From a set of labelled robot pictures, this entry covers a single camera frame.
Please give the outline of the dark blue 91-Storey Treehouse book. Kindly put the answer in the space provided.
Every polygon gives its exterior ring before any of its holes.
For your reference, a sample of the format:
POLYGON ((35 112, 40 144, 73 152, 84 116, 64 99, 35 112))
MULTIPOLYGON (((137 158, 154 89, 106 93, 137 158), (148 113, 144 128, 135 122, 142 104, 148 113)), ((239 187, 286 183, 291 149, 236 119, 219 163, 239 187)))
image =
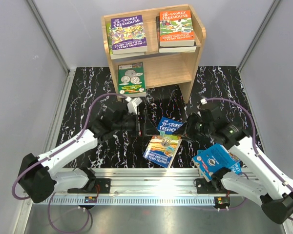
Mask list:
POLYGON ((183 125, 182 122, 162 117, 157 130, 143 154, 143 157, 152 163, 164 168, 170 168, 182 142, 180 136, 173 135, 183 125))

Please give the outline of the green coin cover book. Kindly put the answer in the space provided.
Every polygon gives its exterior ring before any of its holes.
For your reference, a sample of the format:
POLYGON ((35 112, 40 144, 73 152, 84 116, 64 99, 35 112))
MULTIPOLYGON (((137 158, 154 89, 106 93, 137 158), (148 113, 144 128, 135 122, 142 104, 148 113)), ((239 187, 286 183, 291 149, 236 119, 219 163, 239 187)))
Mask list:
POLYGON ((145 97, 146 82, 142 62, 118 66, 118 91, 127 97, 145 97))

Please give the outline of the purple 52-Storey Treehouse book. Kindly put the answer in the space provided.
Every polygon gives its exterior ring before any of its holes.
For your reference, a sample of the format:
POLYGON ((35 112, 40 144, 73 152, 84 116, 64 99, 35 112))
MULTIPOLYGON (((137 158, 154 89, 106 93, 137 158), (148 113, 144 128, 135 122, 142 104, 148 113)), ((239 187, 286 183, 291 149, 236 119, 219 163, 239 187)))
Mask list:
POLYGON ((111 19, 113 54, 147 51, 147 39, 142 15, 111 19))

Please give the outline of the orange 78-Storey Treehouse book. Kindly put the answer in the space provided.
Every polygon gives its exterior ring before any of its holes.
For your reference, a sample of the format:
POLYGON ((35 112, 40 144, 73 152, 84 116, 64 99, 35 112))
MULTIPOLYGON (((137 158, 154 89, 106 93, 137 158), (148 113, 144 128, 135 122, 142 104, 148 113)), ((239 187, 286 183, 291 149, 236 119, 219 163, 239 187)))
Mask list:
POLYGON ((195 44, 190 10, 160 12, 159 44, 161 47, 184 47, 195 44))

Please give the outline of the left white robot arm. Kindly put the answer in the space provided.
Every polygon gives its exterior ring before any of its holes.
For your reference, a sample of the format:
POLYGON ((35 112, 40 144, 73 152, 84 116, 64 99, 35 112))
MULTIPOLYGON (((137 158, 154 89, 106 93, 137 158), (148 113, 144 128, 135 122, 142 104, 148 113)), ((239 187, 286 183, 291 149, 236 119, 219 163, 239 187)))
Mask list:
POLYGON ((27 198, 34 203, 41 203, 56 192, 98 193, 100 186, 92 169, 82 166, 63 172, 62 168, 81 154, 106 142, 116 132, 127 132, 133 137, 159 134, 145 112, 102 114, 90 122, 86 129, 58 147, 39 156, 32 153, 26 155, 15 184, 19 184, 27 193, 27 198))

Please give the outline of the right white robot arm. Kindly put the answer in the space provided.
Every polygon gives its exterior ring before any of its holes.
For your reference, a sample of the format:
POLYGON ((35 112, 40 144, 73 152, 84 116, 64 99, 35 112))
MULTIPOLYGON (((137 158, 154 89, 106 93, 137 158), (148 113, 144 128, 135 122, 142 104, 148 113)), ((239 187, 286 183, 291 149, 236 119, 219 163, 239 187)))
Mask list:
POLYGON ((192 159, 214 192, 232 191, 244 196, 259 205, 276 224, 283 224, 291 217, 293 179, 267 158, 242 125, 222 117, 219 105, 204 103, 198 113, 190 114, 173 134, 190 142, 198 142, 203 137, 215 140, 216 144, 211 147, 213 152, 207 149, 192 159), (251 181, 232 171, 228 160, 217 160, 221 153, 242 160, 259 181, 251 181))

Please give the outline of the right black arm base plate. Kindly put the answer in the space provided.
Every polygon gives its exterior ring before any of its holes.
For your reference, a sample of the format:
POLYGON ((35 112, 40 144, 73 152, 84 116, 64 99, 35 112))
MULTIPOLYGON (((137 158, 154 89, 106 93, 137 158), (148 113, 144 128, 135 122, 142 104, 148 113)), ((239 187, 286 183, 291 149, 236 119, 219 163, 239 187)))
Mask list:
POLYGON ((193 182, 198 194, 227 194, 223 187, 216 189, 212 182, 207 182, 204 178, 196 178, 193 182))

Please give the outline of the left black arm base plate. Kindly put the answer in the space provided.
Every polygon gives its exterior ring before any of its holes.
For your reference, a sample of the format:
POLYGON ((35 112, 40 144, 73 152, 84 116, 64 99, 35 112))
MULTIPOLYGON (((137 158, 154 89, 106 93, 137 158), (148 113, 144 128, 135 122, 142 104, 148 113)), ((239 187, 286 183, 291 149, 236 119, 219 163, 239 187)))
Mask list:
POLYGON ((111 179, 96 178, 90 179, 82 188, 68 189, 69 194, 108 194, 110 193, 111 179))

